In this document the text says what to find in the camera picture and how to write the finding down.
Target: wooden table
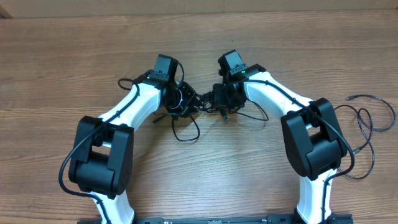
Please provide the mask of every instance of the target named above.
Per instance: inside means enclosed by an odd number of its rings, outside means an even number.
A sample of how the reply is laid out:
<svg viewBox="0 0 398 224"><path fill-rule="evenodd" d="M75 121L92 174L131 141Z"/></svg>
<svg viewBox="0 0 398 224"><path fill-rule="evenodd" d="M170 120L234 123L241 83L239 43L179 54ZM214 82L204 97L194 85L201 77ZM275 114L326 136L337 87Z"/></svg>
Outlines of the wooden table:
<svg viewBox="0 0 398 224"><path fill-rule="evenodd" d="M180 60L185 80L208 92L221 82L218 57L231 49L302 96L336 106L367 93L397 108L396 10L0 20L0 222L98 218L92 200L64 193L57 181L80 118L110 110L127 94L117 80L153 68L158 54ZM376 100L350 104L369 109L377 126L391 122L391 112ZM253 105L242 112L260 116ZM359 146L364 139L354 113L337 115L347 140ZM171 118L151 124L155 117L135 135L127 192L140 217L293 212L299 177L276 117L263 123L231 115L225 123L217 113L200 113L200 139L189 143L174 138ZM181 138L196 134L189 119L177 126ZM356 223L398 222L397 135L398 127L376 133L376 166L367 179L333 181L334 212L352 213ZM370 163L366 148L352 174L365 174ZM346 157L342 167L348 164Z"/></svg>

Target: black mounting base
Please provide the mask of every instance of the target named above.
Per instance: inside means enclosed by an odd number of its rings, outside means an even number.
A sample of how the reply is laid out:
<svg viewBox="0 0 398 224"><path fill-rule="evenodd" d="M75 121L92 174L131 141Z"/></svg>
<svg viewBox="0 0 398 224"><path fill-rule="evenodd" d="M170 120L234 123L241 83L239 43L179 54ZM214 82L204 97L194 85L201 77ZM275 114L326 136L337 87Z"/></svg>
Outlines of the black mounting base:
<svg viewBox="0 0 398 224"><path fill-rule="evenodd" d="M354 224L351 215L331 214L327 224ZM192 218L192 219L162 219L139 218L137 224L302 224L295 215L268 215L255 218Z"/></svg>

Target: bimanual robot setup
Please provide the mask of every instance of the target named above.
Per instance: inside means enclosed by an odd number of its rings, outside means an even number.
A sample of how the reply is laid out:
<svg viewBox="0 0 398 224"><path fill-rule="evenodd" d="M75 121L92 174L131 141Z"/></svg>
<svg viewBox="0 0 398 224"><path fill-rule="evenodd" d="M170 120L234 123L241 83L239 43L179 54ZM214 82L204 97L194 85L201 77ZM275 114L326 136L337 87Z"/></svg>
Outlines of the bimanual robot setup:
<svg viewBox="0 0 398 224"><path fill-rule="evenodd" d="M213 85L213 91L199 95L184 81L182 64L176 59L159 55L153 70L148 70L138 78L119 80L119 86L129 90L129 94L109 112L98 118L84 116L78 123L73 150L65 158L58 180L61 188L69 194L90 197L94 200L102 219L92 222L78 223L113 223L113 224L269 224L269 223L354 223L351 215L336 215L331 212L329 199L332 180L346 175L352 179L363 179L369 175L374 166L374 151L371 138L375 131L386 131L395 124L396 114L391 105L378 96L355 95L347 100L365 96L376 98L385 103L394 115L392 124L384 129L377 129L369 112L361 108L356 110L359 127L366 143L352 150L343 137L336 118L335 109L325 98L311 100L302 97L275 81L262 66L247 66L237 51L232 50L218 59L221 67L222 83ZM175 81L178 66L183 75L180 82ZM130 88L123 87L121 81L130 81ZM287 158L294 171L300 176L300 200L291 215L268 215L259 218L209 218L164 220L162 218L137 218L127 199L127 185L131 178L132 151L134 133L142 122L159 107L164 106L171 115L175 137L179 141L192 141L200 136L200 130L192 115L204 111L219 111L225 120L228 115L238 113L245 103L250 101L261 109L268 109L280 118L284 136ZM361 117L365 111L370 122ZM174 131L174 120L179 117L190 117L198 130L198 136L181 140ZM369 136L363 131L362 125L370 130ZM320 127L320 131L312 136L307 129ZM348 173L354 167L354 155L369 145L372 150L373 162L369 172L363 177L352 177ZM92 147L110 147L109 155L94 152ZM351 165L341 170L341 158L349 154ZM82 192L74 192L63 183L63 171L70 161L68 176L70 181L78 184Z"/></svg>

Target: black cable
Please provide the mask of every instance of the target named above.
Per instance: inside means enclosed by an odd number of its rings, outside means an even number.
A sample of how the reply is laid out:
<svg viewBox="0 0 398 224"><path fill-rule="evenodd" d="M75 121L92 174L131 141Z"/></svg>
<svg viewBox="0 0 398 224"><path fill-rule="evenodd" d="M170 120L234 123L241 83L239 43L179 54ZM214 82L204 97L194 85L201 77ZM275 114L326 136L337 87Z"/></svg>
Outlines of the black cable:
<svg viewBox="0 0 398 224"><path fill-rule="evenodd" d="M353 180L361 180L361 179L364 179L365 177L367 177L372 171L373 171L373 167L374 167L374 163L375 163L375 155L374 155L374 149L373 149L373 145L371 144L371 138L372 138L372 136L373 136L373 121L372 121L372 117L371 117L371 115L370 115L370 113L369 113L369 111L367 110L367 109L365 109L365 108L361 108L361 109L359 109L359 111L357 111L354 107L352 107L352 106L350 106L350 105L340 105L340 106L337 106L336 108L335 108L335 110L337 110L338 108L341 108L341 107L348 107L348 108L351 108L353 111L355 111L355 113L356 113L356 115L357 115L357 118L358 118L358 126L359 126L359 129L361 130L361 132L362 132L362 135L364 136L364 138L365 138L365 140L366 140L366 142L365 142L365 144L363 144L361 147L359 147L359 148L357 148L357 149L355 149L353 152L354 152L354 154L357 154L357 153L359 153L365 146L367 146L367 145L369 145L369 147L371 148L371 153L372 153L372 164L371 164L371 167L369 168L369 170L368 170L368 172L365 174L365 175L363 175L362 177L353 177L353 176L350 176L350 175L348 175L348 174L345 174L345 176L346 177L348 177L348 178L350 178L350 179L353 179ZM361 116L361 111L365 111L367 114L368 114L368 117L369 117L369 120L370 120L370 128L371 128L371 132L370 132L370 134L369 134L369 137L366 135L366 133L364 132L364 130L363 130L363 128L362 128L362 125L361 125L361 123L362 122L364 122L363 121L363 119L362 119L362 116Z"/></svg>
<svg viewBox="0 0 398 224"><path fill-rule="evenodd" d="M296 105L298 105L301 108L304 108L305 110L307 110L314 118L316 118L317 120L319 120L319 122L321 122L322 124L324 124L325 126L327 126L328 128L330 128L342 141L343 144L347 147L349 156L351 158L351 164L349 165L348 169L344 170L343 172L331 175L330 177L325 179L325 183L323 184L323 194L322 194L322 223L324 223L325 221L325 204L326 204L326 188L329 185L329 181L335 177L339 177L341 175L345 175L347 173L349 173L355 165L355 158L354 158L354 152L351 149L351 147L349 146L348 142L344 139L344 137L332 126L330 125L327 121L325 121L322 117L320 117L316 112L312 111L309 107L301 104L300 102L298 102L294 97L290 96L288 93L286 93L286 91L284 91L283 89L281 89L281 87L269 82L269 81L263 81L263 80L241 80L238 82L233 82L233 83L229 83L227 85L234 85L234 84L238 84L238 83L244 83L244 82L254 82L254 83L263 83L266 85L270 85L272 87L274 87L276 90L278 90L279 92L281 92L284 96L286 96L286 98L288 98L291 102L295 103Z"/></svg>
<svg viewBox="0 0 398 224"><path fill-rule="evenodd" d="M396 112L394 111L394 109L392 108L392 106L391 106L389 103L387 103L385 100L383 100L382 98L380 98L380 97L378 97L378 96L367 95L367 94L360 94L360 95L349 96L349 97L347 97L346 100L349 101L349 100L353 100L353 99L358 98L358 97L370 97L370 98L374 98L374 99L380 100L380 101L382 101L383 103L385 103L385 104L390 108L390 110L392 111L392 115L394 116L394 120L392 121L392 123L390 124L390 126L388 126L388 127L386 127L386 128L373 128L373 131L379 131L379 132L387 131L387 130L391 129L391 128L393 127L393 125L395 125L395 123L396 123L396 121L397 121ZM363 124L365 125L365 127L367 127L368 129L371 129L371 128L369 127L369 125L366 124L363 120L362 120L362 122L363 122Z"/></svg>
<svg viewBox="0 0 398 224"><path fill-rule="evenodd" d="M153 113L154 115L161 115L160 117L156 118L155 120L153 120L152 124L156 124L157 122L159 122L161 119L165 118L167 115L169 115L168 113L164 113L164 114L156 114Z"/></svg>
<svg viewBox="0 0 398 224"><path fill-rule="evenodd" d="M134 83L134 80L132 80L131 78L121 78L121 79L118 80L118 86L120 88L122 88L123 90L129 90L130 91L131 88L122 86L122 84L121 84L122 81L127 81L127 82Z"/></svg>
<svg viewBox="0 0 398 224"><path fill-rule="evenodd" d="M264 115L266 116L267 119L255 118L255 117L249 116L247 114L238 112L238 110L240 110L241 108L238 108L238 109L236 109L234 111L229 111L229 113L230 114L235 114L235 113L236 114L240 114L240 115L243 115L243 116L246 116L248 118L258 120L258 121L268 121L269 120L268 114L266 113L266 111L264 111L264 109L262 109L262 107L260 105L258 105L258 103L254 102L254 101L251 101L249 99L248 99L248 101L252 102L255 106L257 106L259 108L259 110L264 113Z"/></svg>
<svg viewBox="0 0 398 224"><path fill-rule="evenodd" d="M198 130L198 135L197 135L196 137L194 137L194 138L191 138L191 139L179 139L179 138L177 137L177 134L175 133L175 129L174 129L174 120L175 120L175 119L172 119L172 129L173 129L174 136L175 136L175 138L176 138L177 140L179 140L180 142L189 142L189 141L193 141L193 140L198 139L199 136L200 136L200 130L199 130L199 126L198 126L197 122L195 121L195 119L192 118L191 115L190 115L189 117L192 119L193 123L195 124L195 126L197 127L197 130Z"/></svg>
<svg viewBox="0 0 398 224"><path fill-rule="evenodd" d="M68 161L70 160L70 158L72 157L72 155L77 151L77 149L85 142L87 141L89 138L91 138L94 134L96 134L101 128L103 128L105 125L109 124L112 120L114 120L115 118L117 118L118 116L120 116L121 113L123 113L123 111L125 111L129 106L132 105L132 103L137 99L137 97L139 96L139 86L137 83L135 83L133 80L128 80L130 82L133 82L133 84L136 86L137 91L136 94L134 95L134 97L131 99L131 101L129 101L125 106L123 106L119 111L117 111L112 117L110 117L110 119L107 119L106 121L103 121L97 128L95 128L94 130L92 130L83 140L81 140L81 142L79 144L77 144L77 146L69 152L68 156L65 158L65 160L63 161L61 168L60 168L60 172L58 175L58 182L62 188L63 191L65 191L68 194L71 195L76 195L76 196L81 196L81 197L90 197L93 198L97 201L97 203L100 205L104 217L106 219L106 223L107 224L111 224L111 220L108 217L108 214L106 213L106 209L104 206L104 203L102 202L102 200L97 196L97 195L93 195L93 194L89 194L89 193L82 193L82 192L75 192L72 190L69 190L65 184L63 183L62 180L62 176L63 176L63 171L65 170L65 167L68 164Z"/></svg>
<svg viewBox="0 0 398 224"><path fill-rule="evenodd" d="M196 97L201 103L201 107L197 107L198 110L204 111L206 113L214 113L217 112L218 109L213 109L213 102L211 101L211 97L213 96L213 92L205 93L204 95L196 94Z"/></svg>
<svg viewBox="0 0 398 224"><path fill-rule="evenodd" d="M180 83L179 83L179 85L178 85L178 87L180 88L180 87L182 86L182 84L184 83L184 75L185 75L185 72L184 72L184 68L182 67L182 63L181 63L181 62L178 62L178 65L180 66L181 71L182 71L182 78L181 78L181 81L180 81Z"/></svg>
<svg viewBox="0 0 398 224"><path fill-rule="evenodd" d="M354 154L359 153L359 152L360 152L364 147L366 147L367 145L369 145L369 147L371 148L371 153L372 153L372 164L371 164L371 167L369 168L369 171L368 171L365 175L363 175L362 177L353 177L353 176L350 176L350 175L348 175L348 174L345 175L345 176L347 176L348 178L353 179L353 180L361 180L361 179L364 179L365 177L367 177L367 176L373 171L373 167L374 167L374 163L375 163L375 155L374 155L373 145L371 144L371 138L372 138L372 136L373 136L373 134L374 134L374 131L379 131L379 132L387 131L387 130L391 129L391 128L393 127L393 125L395 125L395 123L396 123L396 113L395 113L394 109L392 108L392 106L391 106L389 103L387 103L386 101L384 101L382 98L380 98L380 97L378 97L378 96L374 96L374 95L354 95L354 96L349 96L349 97L347 97L346 100L349 101L349 100L353 100L353 99L355 99L355 98L357 98L357 97L362 97L362 96L370 97L370 98L375 98L375 99L380 100L380 101L382 101L383 103L385 103L388 107L390 107L390 109L391 109L391 111L392 111L392 114L393 114L393 116L394 116L394 120L392 121L392 123L391 123L387 128L377 129L377 128L374 128L373 121L372 121L372 117L371 117L371 115L369 114L369 111L368 111L368 110L366 110L366 109L364 109L364 108L361 108L361 109L359 109L359 110L357 111L354 107L352 107L352 106L350 106L350 105L340 105L340 106L337 106L337 107L335 108L335 110L337 110L338 108L341 108L341 107L348 107L348 108L351 108L352 110L354 110L355 113L356 113L356 115L357 115L359 129L361 130L362 135L364 136L366 142L365 142L361 147L355 149L355 150L354 150ZM368 117L369 117L369 120L370 120L370 125L366 124L366 122L362 119L362 116L361 116L361 111L362 111L362 110L364 110L364 111L368 114ZM365 127L367 127L367 128L371 131L370 134L369 134L369 137L367 137L366 133L364 132L361 123L364 124Z"/></svg>

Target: wire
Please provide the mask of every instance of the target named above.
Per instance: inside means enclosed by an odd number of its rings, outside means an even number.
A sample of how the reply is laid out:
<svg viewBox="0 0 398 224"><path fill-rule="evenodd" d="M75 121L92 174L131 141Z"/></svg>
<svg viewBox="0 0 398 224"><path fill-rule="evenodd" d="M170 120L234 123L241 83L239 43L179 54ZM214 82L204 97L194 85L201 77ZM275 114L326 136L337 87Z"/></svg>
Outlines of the wire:
<svg viewBox="0 0 398 224"><path fill-rule="evenodd" d="M395 113L394 109L392 108L392 106L391 106L389 103L387 103L386 101L384 101L382 98L380 98L380 97L378 97L378 96L374 96L374 95L354 95L354 96L349 96L349 97L347 97L346 100L349 101L349 100L353 100L353 99L355 99L355 98L357 98L357 97L362 97L362 96L370 97L370 98L375 98L375 99L380 100L380 101L382 101L383 103L385 103L385 104L391 109L392 114L393 114L393 116L394 116L394 120L392 121L392 123L391 123L387 128L378 129L378 128L374 128L373 121L372 121L372 117L371 117L371 115L370 115L370 113L369 113L369 111L368 111L367 109L361 108L361 109L359 109L359 110L357 111L354 107L352 107L352 106L350 106L350 105L340 105L340 106L337 106L337 107L335 108L335 110L337 110L338 108L341 108L341 107L348 107L348 108L351 108L352 110L354 110L355 113L356 113L356 115L357 115L359 129L361 130L362 135L364 136L366 142L365 142L361 147L355 149L355 150L354 150L354 154L359 153L359 152L360 152L363 148L365 148L367 145L369 145L369 147L371 148L371 153L372 153L372 164L371 164L371 167L369 168L369 171L368 171L365 175L363 175L362 177L353 177L353 176L350 176L350 175L348 175L348 174L345 175L346 177L348 177L348 178L350 178L350 179L353 179L353 180L361 180L361 179L364 179L365 177L367 177L367 176L373 171L373 167L374 167L374 163L375 163L375 155L374 155L373 145L371 144L371 138L372 138L372 136L373 136L373 134L374 134L374 131L378 131L378 132L387 131L387 130L391 129L391 128L393 127L393 125L395 125L395 123L396 123L396 113ZM365 111L365 112L368 114L368 117L369 117L369 120L370 120L370 125L367 125L366 122L362 119L362 116L361 116L361 111L362 111L362 110ZM371 131L370 134L369 134L369 137L367 137L367 135L366 135L366 133L364 132L364 130L363 130L361 124L364 124L365 127L367 127L367 128Z"/></svg>
<svg viewBox="0 0 398 224"><path fill-rule="evenodd" d="M354 152L351 149L351 147L349 146L348 142L346 141L346 139L332 126L330 125L327 121L325 121L322 117L320 117L316 112L312 111L309 107L301 104L300 102L298 102L294 97L290 96L288 93L286 93L286 91L284 91L283 89L281 89L281 87L269 82L269 81L263 81L263 80L241 80L238 82L233 82L233 83L229 83L227 85L234 85L234 84L238 84L238 83L244 83L244 82L254 82L254 83L263 83L266 85L270 85L272 87L274 87L276 90L278 90L279 92L281 92L284 96L286 96L286 98L288 98L291 102L295 103L296 105L298 105L301 108L304 108L305 110L307 110L314 118L316 118L317 120L319 120L319 122L321 122L322 124L324 124L325 126L327 126L328 128L330 128L342 141L343 144L347 147L349 156L351 158L351 164L349 165L348 169L344 170L343 172L337 173L337 174L333 174L330 177L325 179L325 182L323 184L323 193L322 193L322 223L324 223L325 221L325 204L326 204L326 188L329 185L329 181L335 177L339 177L341 175L345 175L347 173L349 173L355 165L355 157L354 157Z"/></svg>
<svg viewBox="0 0 398 224"><path fill-rule="evenodd" d="M264 109L262 109L262 107L261 107L260 105L258 105L258 103L254 102L254 101L251 101L251 100L249 100L249 99L248 99L248 101L252 102L255 106L257 106L257 107L260 109L260 111L264 113L264 115L266 116L267 119L255 118L255 117L249 116L249 115L247 115L247 114L238 112L238 110L241 109L241 108L238 108L238 109L236 109L235 111L229 111L229 113L230 113L230 114L235 114L235 113L236 113L236 114L240 114L240 115L243 115L243 116L246 116L246 117L248 117L248 118L258 120L258 121L268 121L268 120L269 120L268 114L266 113L266 111L264 111Z"/></svg>
<svg viewBox="0 0 398 224"><path fill-rule="evenodd" d="M126 81L127 78L121 78L118 81L118 84L120 84L120 81ZM107 224L111 224L111 220L108 217L108 214L106 213L106 209L104 206L104 203L102 202L102 200L97 196L97 195L93 195L93 194L89 194L89 193L82 193L82 192L75 192L72 191L70 189L68 189L65 184L63 183L62 180L62 176L63 176L63 171L65 170L65 167L68 164L68 161L70 160L70 158L72 158L72 155L79 149L79 147L85 142L87 141L89 138L91 138L94 134L96 134L101 128L103 128L104 126L106 126L107 124L109 124L112 120L114 120L115 118L117 118L118 116L120 116L121 113L123 113L123 111L125 111L129 106L132 105L132 103L137 99L137 97L139 96L139 86L137 83L135 83L133 80L129 79L128 81L132 82L136 88L136 94L134 95L134 97L132 98L131 101L129 101L125 106L123 106L119 111L117 111L112 117L110 117L110 119L107 119L106 121L103 121L97 128L95 128L94 130L92 130L83 140L81 140L81 142L79 144L77 144L77 146L69 152L68 156L65 158L65 160L63 161L61 168L60 168L60 172L58 175L58 182L62 188L63 191L65 191L68 194L71 195L76 195L76 196L81 196L81 197L90 197L93 198L97 201L97 203L100 205L104 217L106 219L106 223Z"/></svg>
<svg viewBox="0 0 398 224"><path fill-rule="evenodd" d="M120 88L122 88L123 90L129 90L130 91L131 88L122 86L122 84L121 84L122 81L128 81L128 82L134 83L134 80L132 80L131 78L121 78L121 79L118 80L118 85L119 85Z"/></svg>
<svg viewBox="0 0 398 224"><path fill-rule="evenodd" d="M176 138L177 140L179 140L180 142L189 142L189 141L193 141L193 140L198 139L199 136L200 136L200 130L199 130L199 126L198 126L197 122L195 121L195 119L193 119L193 117L192 117L191 115L190 115L189 117L192 119L193 123L194 123L195 126L197 127L198 135L197 135L196 137L194 137L194 138L191 138L191 139L183 139L183 140L181 140L181 139L179 139L179 138L177 137L177 134L175 133L175 129L174 129L174 120L175 120L175 119L172 119L172 129L173 129L174 136L175 136L175 138Z"/></svg>
<svg viewBox="0 0 398 224"><path fill-rule="evenodd" d="M385 100L383 100L382 98L380 98L380 97L378 97L378 96L367 95L367 94L360 94L360 95L349 96L349 97L347 97L346 100L349 101L349 100L353 100L353 99L358 98L358 97L370 97L370 98L374 98L374 99L380 100L380 101L382 101L383 103L385 103L385 104L390 108L390 110L392 111L392 115L394 116L394 120L392 121L392 123L390 124L390 126L388 126L388 127L386 127L386 128L373 128L373 131L379 131L379 132L387 131L387 130L391 129L391 128L393 127L393 125L395 125L395 123L396 123L396 121L397 121L396 112L394 111L394 109L392 108L392 106L391 106L389 103L387 103ZM367 127L368 129L371 129L363 120L362 120L362 122L363 122L363 124L365 125L365 127Z"/></svg>
<svg viewBox="0 0 398 224"><path fill-rule="evenodd" d="M217 112L219 109L213 109L213 102L211 101L211 97L213 96L213 92L210 91L203 95L197 94L196 97L201 102L201 107L197 107L198 110L204 111L206 113L214 113Z"/></svg>
<svg viewBox="0 0 398 224"><path fill-rule="evenodd" d="M182 71L182 78L181 78L181 81L180 81L180 83L179 83L179 85L178 85L178 87L181 87L181 86L183 85L183 83L184 83L184 75L185 75L185 72L184 72L184 67L182 66L182 63L181 63L181 62L178 62L178 65L180 66L181 71Z"/></svg>

